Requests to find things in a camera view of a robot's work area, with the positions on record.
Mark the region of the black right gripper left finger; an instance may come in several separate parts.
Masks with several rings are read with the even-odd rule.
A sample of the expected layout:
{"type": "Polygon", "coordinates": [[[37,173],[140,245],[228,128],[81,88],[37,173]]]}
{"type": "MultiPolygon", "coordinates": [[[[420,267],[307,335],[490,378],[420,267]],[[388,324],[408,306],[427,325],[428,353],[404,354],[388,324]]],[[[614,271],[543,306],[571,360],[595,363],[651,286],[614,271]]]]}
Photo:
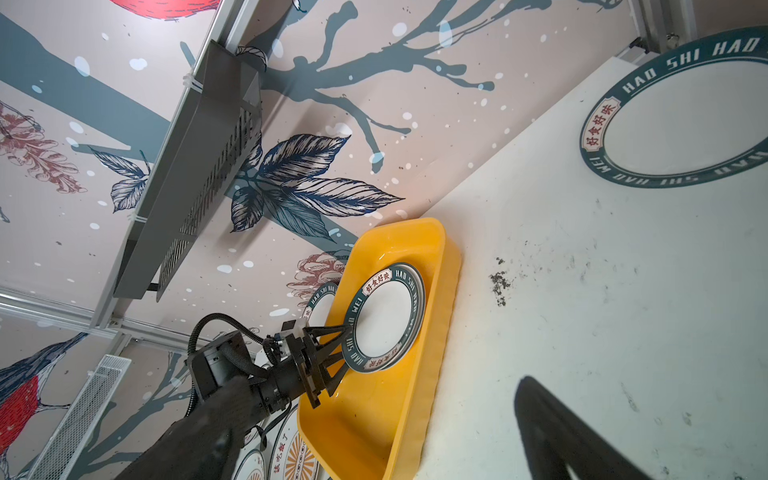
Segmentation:
{"type": "Polygon", "coordinates": [[[172,425],[116,479],[223,479],[231,474],[233,430],[212,419],[185,419],[172,425]]]}

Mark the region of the orange sunburst plate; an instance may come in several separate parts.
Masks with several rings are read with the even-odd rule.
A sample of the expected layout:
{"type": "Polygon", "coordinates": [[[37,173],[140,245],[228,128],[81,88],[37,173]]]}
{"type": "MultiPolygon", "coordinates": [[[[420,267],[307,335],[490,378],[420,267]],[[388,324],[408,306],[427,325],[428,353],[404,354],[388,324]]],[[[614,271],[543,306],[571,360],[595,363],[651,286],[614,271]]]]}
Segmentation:
{"type": "Polygon", "coordinates": [[[268,479],[330,478],[300,434],[297,406],[294,406],[291,412],[277,424],[268,438],[268,479]]]}

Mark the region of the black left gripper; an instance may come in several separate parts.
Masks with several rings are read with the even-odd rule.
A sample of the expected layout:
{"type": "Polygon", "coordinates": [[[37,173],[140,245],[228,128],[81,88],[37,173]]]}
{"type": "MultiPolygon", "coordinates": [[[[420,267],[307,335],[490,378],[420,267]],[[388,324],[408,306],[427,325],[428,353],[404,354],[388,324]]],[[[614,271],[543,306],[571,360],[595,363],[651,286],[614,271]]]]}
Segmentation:
{"type": "Polygon", "coordinates": [[[305,327],[303,335],[288,334],[283,338],[288,347],[285,358],[279,357],[278,340],[267,336],[263,352],[270,362],[267,380],[263,383],[263,403],[266,408],[285,408],[305,395],[312,408],[321,405],[319,396],[325,389],[333,397],[349,366],[342,353],[334,353],[351,334],[344,325],[305,327]],[[322,354],[331,354],[321,358],[322,354]]]}

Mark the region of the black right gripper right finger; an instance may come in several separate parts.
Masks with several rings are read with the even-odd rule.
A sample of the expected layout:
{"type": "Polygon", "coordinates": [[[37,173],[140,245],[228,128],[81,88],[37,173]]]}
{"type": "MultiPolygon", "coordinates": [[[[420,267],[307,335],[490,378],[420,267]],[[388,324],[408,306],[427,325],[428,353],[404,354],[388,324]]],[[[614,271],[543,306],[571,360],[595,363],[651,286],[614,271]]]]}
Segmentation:
{"type": "Polygon", "coordinates": [[[519,382],[514,410],[533,479],[649,480],[535,378],[519,382]]]}

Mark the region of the green red rim plate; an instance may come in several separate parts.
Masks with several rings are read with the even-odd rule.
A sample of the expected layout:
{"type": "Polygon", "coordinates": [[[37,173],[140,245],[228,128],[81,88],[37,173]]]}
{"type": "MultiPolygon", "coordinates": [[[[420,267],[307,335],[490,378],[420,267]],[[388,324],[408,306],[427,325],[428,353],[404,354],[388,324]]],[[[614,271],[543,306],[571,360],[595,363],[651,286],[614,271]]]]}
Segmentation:
{"type": "Polygon", "coordinates": [[[341,352],[346,365],[372,374],[398,363],[421,330],[426,300],[423,278],[410,264],[394,263],[373,274],[344,315],[348,334],[341,352]]]}

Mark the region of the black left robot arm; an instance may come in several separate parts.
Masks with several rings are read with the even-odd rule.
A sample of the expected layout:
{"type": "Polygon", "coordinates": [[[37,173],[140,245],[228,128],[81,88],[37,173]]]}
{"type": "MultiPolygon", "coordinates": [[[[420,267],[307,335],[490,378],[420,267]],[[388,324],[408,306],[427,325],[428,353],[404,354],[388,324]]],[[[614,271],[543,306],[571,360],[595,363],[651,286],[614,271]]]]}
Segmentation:
{"type": "Polygon", "coordinates": [[[262,338],[229,316],[222,319],[233,331],[199,346],[204,317],[188,344],[186,365],[193,390],[183,419],[169,429],[121,473],[122,479],[229,479],[257,426],[293,401],[306,397],[312,407],[319,396],[332,394],[348,370],[339,351],[351,329],[343,326],[307,327],[301,337],[289,334],[289,354],[269,367],[256,365],[245,341],[266,346],[262,338]]]}

